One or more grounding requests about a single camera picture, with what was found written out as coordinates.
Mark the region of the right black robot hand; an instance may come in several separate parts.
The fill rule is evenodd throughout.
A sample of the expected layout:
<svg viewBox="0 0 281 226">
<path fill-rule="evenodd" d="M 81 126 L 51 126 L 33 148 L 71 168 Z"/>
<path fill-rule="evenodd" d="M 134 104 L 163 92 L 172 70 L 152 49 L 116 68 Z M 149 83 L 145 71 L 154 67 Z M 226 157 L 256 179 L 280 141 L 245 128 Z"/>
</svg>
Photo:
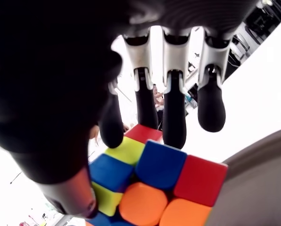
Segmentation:
<svg viewBox="0 0 281 226">
<path fill-rule="evenodd" d="M 0 147 L 62 214 L 93 218 L 90 129 L 120 73 L 114 39 L 196 25 L 227 39 L 254 0 L 0 0 Z"/>
</svg>

